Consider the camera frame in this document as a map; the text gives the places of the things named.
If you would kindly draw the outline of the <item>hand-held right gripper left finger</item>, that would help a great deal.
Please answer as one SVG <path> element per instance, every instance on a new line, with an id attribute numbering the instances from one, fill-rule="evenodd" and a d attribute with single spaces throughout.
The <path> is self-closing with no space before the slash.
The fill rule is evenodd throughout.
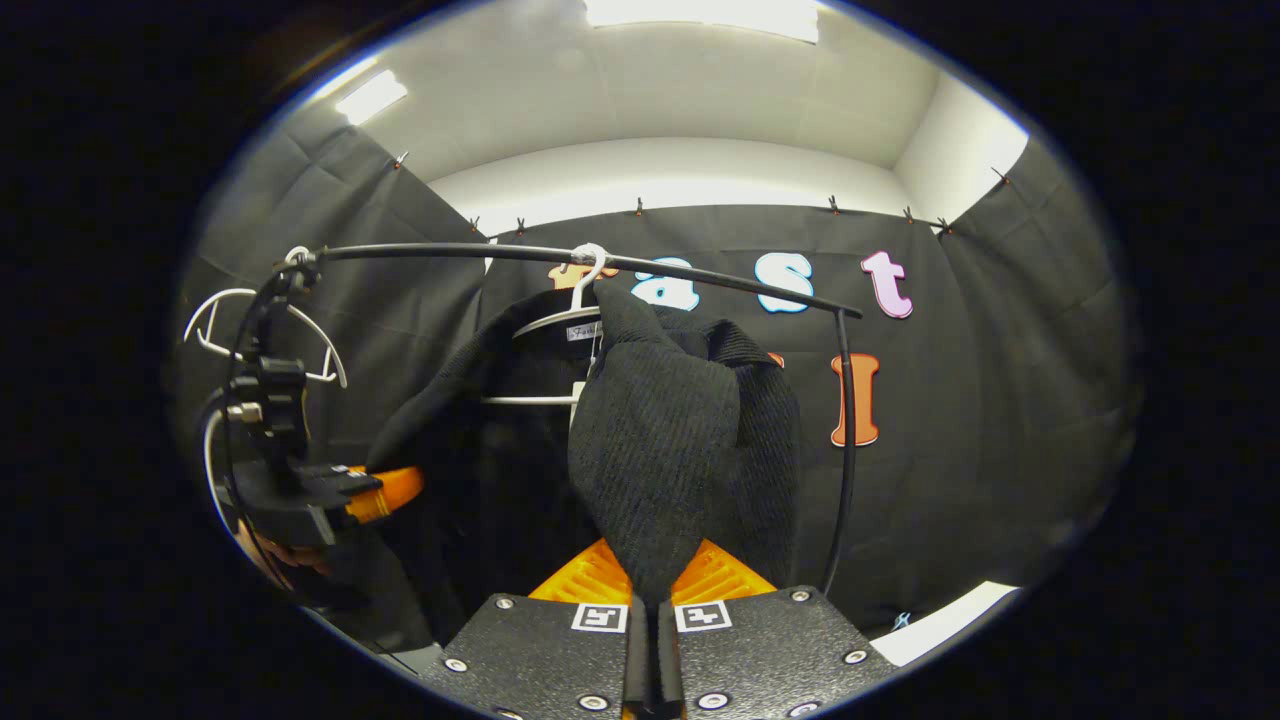
<path id="1" fill-rule="evenodd" d="M 420 676 L 481 717 L 635 719 L 657 697 L 646 611 L 599 539 L 530 594 L 494 593 Z"/>

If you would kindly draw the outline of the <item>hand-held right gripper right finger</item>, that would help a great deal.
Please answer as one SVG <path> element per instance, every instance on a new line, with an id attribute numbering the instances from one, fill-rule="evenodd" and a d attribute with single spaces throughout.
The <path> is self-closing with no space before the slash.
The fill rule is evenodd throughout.
<path id="1" fill-rule="evenodd" d="M 666 717 L 803 717 L 897 670 L 815 587 L 778 588 L 709 541 L 655 611 L 655 705 Z"/>

